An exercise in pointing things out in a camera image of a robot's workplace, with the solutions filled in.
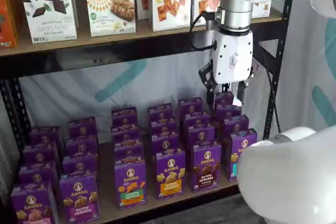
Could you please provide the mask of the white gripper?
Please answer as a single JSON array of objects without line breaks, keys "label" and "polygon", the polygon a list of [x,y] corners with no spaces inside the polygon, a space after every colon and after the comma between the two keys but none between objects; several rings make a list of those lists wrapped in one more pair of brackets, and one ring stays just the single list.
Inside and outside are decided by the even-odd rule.
[{"label": "white gripper", "polygon": [[206,102],[211,110],[215,107],[217,84],[234,83],[233,105],[242,106],[245,91],[254,77],[253,32],[238,33],[236,36],[226,31],[216,31],[214,35],[216,49],[212,50],[212,60],[198,71],[206,88]]}]

